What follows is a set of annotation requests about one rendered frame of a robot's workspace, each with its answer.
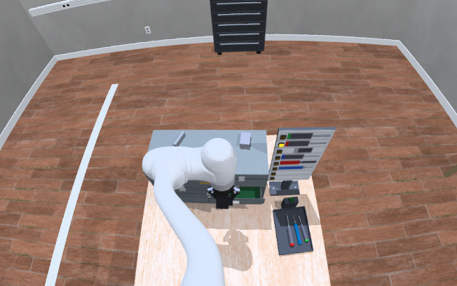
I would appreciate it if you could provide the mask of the hex screwdriver with red band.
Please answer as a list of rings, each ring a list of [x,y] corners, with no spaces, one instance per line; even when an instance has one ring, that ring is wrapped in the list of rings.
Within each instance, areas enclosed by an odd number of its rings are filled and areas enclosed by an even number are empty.
[[[289,227],[289,221],[288,221],[288,217],[287,217],[287,223],[288,223],[288,227]],[[294,246],[294,240],[293,240],[293,235],[292,235],[292,228],[288,228],[287,229],[287,232],[288,232],[288,236],[289,236],[289,244],[290,246]]]

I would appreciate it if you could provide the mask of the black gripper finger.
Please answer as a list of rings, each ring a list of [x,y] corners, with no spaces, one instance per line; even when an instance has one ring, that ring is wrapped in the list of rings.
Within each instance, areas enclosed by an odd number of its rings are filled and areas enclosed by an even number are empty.
[[[216,192],[214,192],[214,191],[212,190],[211,186],[208,187],[207,192],[208,192],[209,194],[211,194],[215,199],[216,199],[216,196],[219,196],[219,194],[217,194]]]
[[[240,193],[240,187],[236,187],[234,189],[235,191],[231,192],[230,196],[227,194],[227,196],[229,196],[229,200],[233,200]]]

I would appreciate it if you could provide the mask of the grey screwdriver with green band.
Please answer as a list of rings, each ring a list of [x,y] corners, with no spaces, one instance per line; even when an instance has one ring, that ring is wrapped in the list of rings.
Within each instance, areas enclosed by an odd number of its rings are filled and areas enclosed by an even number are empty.
[[[301,226],[302,226],[302,223],[301,223]],[[308,241],[308,236],[306,234],[306,230],[305,230],[304,226],[301,227],[301,230],[302,230],[302,234],[303,234],[304,240],[305,240],[305,242],[307,242]]]

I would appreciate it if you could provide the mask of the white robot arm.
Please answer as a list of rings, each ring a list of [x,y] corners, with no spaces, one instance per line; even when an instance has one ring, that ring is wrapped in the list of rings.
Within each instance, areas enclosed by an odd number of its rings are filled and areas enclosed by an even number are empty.
[[[221,255],[214,238],[175,193],[189,180],[209,182],[217,191],[235,182],[236,154],[231,144],[214,138],[203,147],[160,147],[142,161],[154,180],[156,202],[184,247],[187,266],[180,286],[226,286]]]

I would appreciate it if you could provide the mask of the grey rectangular bar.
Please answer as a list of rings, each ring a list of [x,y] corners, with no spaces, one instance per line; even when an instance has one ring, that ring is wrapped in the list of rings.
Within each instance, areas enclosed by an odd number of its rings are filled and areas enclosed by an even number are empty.
[[[178,144],[181,142],[181,140],[183,139],[183,137],[185,136],[185,132],[182,131],[181,134],[179,135],[179,137],[175,140],[174,142],[174,146],[177,147]]]

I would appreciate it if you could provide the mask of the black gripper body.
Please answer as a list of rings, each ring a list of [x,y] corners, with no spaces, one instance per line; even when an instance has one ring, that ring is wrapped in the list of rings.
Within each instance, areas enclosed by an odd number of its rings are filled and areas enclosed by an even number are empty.
[[[216,193],[218,193],[219,195],[226,195],[226,194],[228,194],[228,193],[231,193],[231,192],[235,191],[234,188],[235,188],[235,187],[234,187],[234,185],[233,185],[233,186],[232,186],[229,190],[227,190],[227,191],[217,191],[217,190],[215,190],[215,189],[212,189],[212,190],[215,191]]]

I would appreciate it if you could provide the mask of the pale blue block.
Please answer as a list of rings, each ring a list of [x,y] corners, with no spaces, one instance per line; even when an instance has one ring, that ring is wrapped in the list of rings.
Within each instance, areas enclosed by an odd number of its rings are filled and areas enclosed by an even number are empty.
[[[241,132],[240,137],[240,147],[249,148],[250,147],[250,132]]]

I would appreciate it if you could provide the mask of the grey tool chest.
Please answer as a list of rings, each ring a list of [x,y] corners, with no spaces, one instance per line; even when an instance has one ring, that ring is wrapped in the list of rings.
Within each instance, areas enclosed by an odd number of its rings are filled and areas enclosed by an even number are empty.
[[[182,131],[185,136],[178,147],[203,147],[214,138],[228,141],[237,160],[234,186],[240,187],[240,194],[233,199],[233,204],[264,204],[269,176],[266,130],[154,130],[148,152],[160,147],[174,147],[173,143]],[[251,133],[249,148],[240,147],[241,132]],[[184,203],[216,204],[216,199],[207,193],[206,186],[211,185],[205,181],[189,180],[175,193]]]

